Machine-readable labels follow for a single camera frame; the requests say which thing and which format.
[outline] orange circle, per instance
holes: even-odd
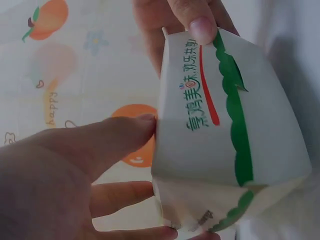
[[[149,105],[130,104],[116,110],[112,117],[135,118],[142,114],[157,114],[157,110]],[[152,166],[152,159],[155,149],[155,137],[153,136],[142,148],[131,153],[122,161],[135,168],[149,168]]]

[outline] finger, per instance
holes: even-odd
[[[221,240],[219,234],[206,232],[189,240]]]
[[[143,38],[151,63],[160,77],[165,48],[165,35],[161,28],[144,31]]]
[[[154,195],[148,181],[117,182],[94,185],[90,201],[92,218],[113,214],[120,209],[140,203]]]
[[[172,13],[166,0],[132,0],[135,21],[139,26],[147,53],[154,69],[160,77],[165,48],[165,36],[185,31],[185,27]]]
[[[178,232],[161,226],[143,230],[101,232],[101,240],[174,240]]]
[[[63,156],[93,182],[116,162],[143,147],[155,127],[156,119],[151,114],[112,117],[76,128],[45,130],[31,140]]]
[[[213,0],[209,3],[210,9],[213,12],[214,19],[216,24],[230,33],[236,34],[239,36],[239,33],[231,20],[230,15],[228,14],[224,4],[221,0]]]
[[[173,13],[202,45],[212,42],[217,24],[206,0],[167,0]]]

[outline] red stripe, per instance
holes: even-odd
[[[201,82],[203,86],[203,91],[204,91],[204,96],[206,99],[206,103],[209,108],[209,113],[211,116],[212,123],[216,126],[220,125],[220,119],[217,114],[214,102],[212,101],[212,98],[210,96],[209,88],[207,85],[206,77],[205,77],[205,71],[204,71],[204,63],[203,63],[203,47],[202,45],[200,46],[199,49],[199,58],[200,58],[200,74],[201,74]]]

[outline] flower illustration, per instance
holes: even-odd
[[[86,42],[84,43],[85,50],[91,50],[93,56],[97,56],[101,46],[108,46],[109,43],[103,38],[104,32],[89,31],[86,35]]]
[[[11,145],[16,142],[16,135],[14,133],[6,132],[4,138],[4,145]]]

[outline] fingernail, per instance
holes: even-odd
[[[206,45],[214,39],[214,27],[210,20],[204,16],[194,20],[190,24],[189,31],[201,45]]]
[[[178,237],[178,231],[171,227],[165,227],[163,235],[165,239],[176,239]]]
[[[143,114],[143,115],[138,116],[137,119],[152,121],[155,119],[155,115],[153,115],[152,113],[147,113],[147,114]]]

